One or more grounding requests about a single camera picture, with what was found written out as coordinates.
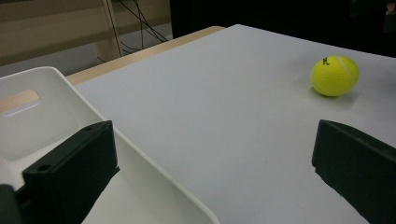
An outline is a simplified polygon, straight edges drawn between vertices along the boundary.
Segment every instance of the wall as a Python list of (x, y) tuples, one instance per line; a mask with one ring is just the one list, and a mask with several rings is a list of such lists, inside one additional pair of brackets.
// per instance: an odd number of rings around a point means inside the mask
[(170, 0), (172, 29), (179, 37), (208, 26), (244, 24), (347, 49), (396, 57), (396, 34), (384, 34), (385, 5), (349, 17), (351, 0)]
[[(124, 3), (137, 13), (132, 0)], [(170, 22), (167, 0), (138, 3), (149, 24)], [(0, 65), (92, 42), (114, 59), (122, 56), (117, 35), (140, 29), (140, 21), (111, 0), (15, 0), (0, 4), (0, 12)]]

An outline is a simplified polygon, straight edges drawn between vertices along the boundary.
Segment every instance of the black cable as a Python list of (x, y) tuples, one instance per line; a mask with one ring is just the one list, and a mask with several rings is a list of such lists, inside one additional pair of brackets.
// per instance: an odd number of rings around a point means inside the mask
[[(146, 24), (148, 25), (148, 28), (152, 31), (152, 33), (155, 34), (155, 37), (157, 37), (157, 39), (159, 39), (161, 42), (167, 41), (168, 39), (166, 39), (163, 35), (161, 35), (160, 33), (158, 33), (156, 30), (154, 30), (154, 29), (149, 25), (148, 21), (146, 20), (145, 15), (144, 15), (143, 12), (140, 10), (140, 6), (138, 5), (137, 0), (134, 0), (134, 4), (136, 5), (137, 10), (139, 11), (139, 15), (140, 15), (140, 14), (142, 15), (143, 20), (146, 22)], [(157, 36), (157, 34), (159, 34), (159, 35), (164, 39), (164, 41), (162, 41), (162, 40)]]
[(124, 51), (125, 53), (127, 53), (127, 54), (132, 54), (131, 51), (128, 51), (128, 50), (126, 50), (126, 49), (123, 49), (123, 51)]
[(139, 12), (139, 21), (140, 21), (140, 40), (142, 41), (142, 49), (144, 49), (145, 48), (145, 45), (144, 45), (144, 43), (143, 43), (143, 41), (144, 41), (144, 38), (143, 38), (143, 22), (142, 22), (142, 18), (140, 17), (141, 16), (141, 13), (140, 13), (140, 10), (139, 10), (139, 5), (137, 4), (137, 1), (136, 0), (134, 0), (134, 4), (137, 6), (137, 11)]
[(125, 46), (125, 48), (127, 48), (127, 49), (131, 49), (131, 50), (134, 50), (134, 51), (139, 51), (139, 50), (141, 50), (141, 49), (134, 49), (134, 48), (131, 48), (131, 47), (129, 47), (128, 45), (126, 45), (124, 42), (122, 42), (121, 41), (121, 44), (123, 45), (123, 46)]
[[(137, 16), (130, 8), (128, 8), (123, 2), (122, 0), (120, 0), (121, 4), (128, 9), (135, 17), (137, 17), (139, 19), (139, 16)], [(161, 35), (158, 31), (156, 31), (155, 29), (153, 29), (146, 21), (146, 18), (144, 17), (143, 13), (142, 13), (142, 17), (144, 18), (143, 20), (141, 20), (141, 18), (139, 19), (141, 23), (145, 24), (148, 28), (150, 28), (150, 30), (153, 32), (153, 34), (151, 32), (149, 32), (148, 30), (145, 29), (146, 32), (148, 32), (150, 35), (156, 37), (157, 39), (159, 39), (160, 41), (164, 42), (164, 41), (168, 41), (168, 39), (166, 39), (163, 35)], [(160, 35), (164, 40), (161, 40), (156, 34)]]
[(103, 63), (106, 63), (105, 60), (101, 59), (99, 56), (96, 56), (96, 58), (98, 58), (100, 61), (102, 61)]

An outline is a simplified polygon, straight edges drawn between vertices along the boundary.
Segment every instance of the wooden table edge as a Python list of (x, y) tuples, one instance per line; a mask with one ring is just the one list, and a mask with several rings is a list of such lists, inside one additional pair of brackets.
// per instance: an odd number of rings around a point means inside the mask
[(143, 59), (147, 59), (151, 56), (154, 56), (158, 53), (167, 51), (169, 49), (176, 48), (178, 46), (187, 44), (193, 40), (202, 38), (206, 35), (213, 34), (217, 31), (220, 31), (224, 29), (224, 27), (221, 26), (210, 26), (208, 28), (205, 28), (203, 30), (188, 34), (188, 35), (183, 35), (179, 38), (175, 38), (172, 40), (169, 40), (167, 42), (161, 43), (159, 45), (153, 46), (148, 49), (143, 49), (140, 50), (136, 53), (121, 57), (119, 59), (107, 62), (107, 63), (102, 63), (99, 64), (95, 67), (77, 72), (73, 75), (67, 76), (67, 80), (72, 84), (72, 85), (77, 85), (82, 82), (88, 81), (92, 78), (99, 77), (105, 73), (111, 72), (115, 69), (121, 68), (125, 65), (128, 65), (130, 63), (136, 63), (139, 62)]

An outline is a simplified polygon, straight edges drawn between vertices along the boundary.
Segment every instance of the cable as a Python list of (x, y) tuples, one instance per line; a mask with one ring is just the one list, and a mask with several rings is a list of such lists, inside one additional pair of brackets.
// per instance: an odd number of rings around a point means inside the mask
[(141, 24), (141, 32), (142, 32), (142, 30), (143, 30), (143, 27), (142, 27), (142, 26), (143, 26), (142, 23), (143, 23), (143, 24), (145, 24), (145, 25), (151, 30), (152, 33), (149, 32), (147, 29), (145, 29), (145, 31), (148, 32), (150, 35), (156, 37), (156, 38), (157, 38), (158, 40), (160, 40), (161, 42), (168, 41), (167, 38), (165, 38), (163, 35), (161, 35), (159, 32), (157, 32), (155, 29), (153, 29), (153, 28), (148, 24), (148, 22), (146, 21), (146, 18), (145, 18), (144, 15), (143, 15), (143, 12), (140, 10), (140, 6), (137, 4), (137, 1), (136, 1), (136, 0), (134, 0), (134, 3), (135, 3), (135, 5), (136, 5), (136, 7), (137, 7), (137, 9), (138, 9), (139, 16), (136, 15), (130, 8), (128, 8), (128, 7), (122, 2), (122, 0), (120, 0), (120, 2), (121, 2), (121, 4), (122, 4), (126, 9), (128, 9), (136, 18), (139, 19), (140, 24)]
[[(140, 10), (140, 6), (138, 5), (137, 0), (134, 0), (134, 4), (136, 5), (137, 10), (139, 11), (139, 17), (140, 17), (140, 14), (141, 14), (142, 17), (143, 17), (143, 20), (146, 22), (146, 24), (149, 24), (148, 21), (147, 21), (146, 18), (145, 18), (145, 15), (144, 15), (143, 12)], [(160, 41), (162, 41), (162, 40), (156, 35), (156, 34), (159, 34), (165, 41), (167, 41), (167, 39), (166, 39), (163, 35), (161, 35), (160, 33), (158, 33), (158, 32), (157, 32), (156, 30), (154, 30), (151, 26), (148, 25), (148, 28), (152, 31), (152, 33), (155, 34), (155, 37), (157, 37), (157, 39), (159, 39)]]
[(128, 50), (126, 50), (126, 49), (123, 49), (122, 51), (124, 51), (124, 52), (127, 53), (127, 54), (132, 54), (131, 51), (128, 51)]
[(127, 49), (131, 49), (131, 50), (134, 50), (134, 51), (139, 51), (139, 50), (141, 50), (141, 49), (134, 49), (134, 48), (131, 48), (131, 47), (129, 47), (129, 46), (127, 46), (124, 42), (122, 42), (121, 41), (121, 44), (123, 45), (123, 46), (125, 46), (125, 48), (127, 48)]
[(96, 56), (96, 58), (98, 58), (100, 61), (102, 61), (103, 63), (106, 63), (105, 60), (101, 59), (99, 56)]

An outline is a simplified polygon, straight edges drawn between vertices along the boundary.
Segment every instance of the bin handle hole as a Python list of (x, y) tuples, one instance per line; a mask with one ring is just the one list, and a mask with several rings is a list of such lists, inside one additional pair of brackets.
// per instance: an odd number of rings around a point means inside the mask
[(21, 91), (17, 94), (0, 99), (0, 113), (11, 116), (40, 104), (36, 91)]

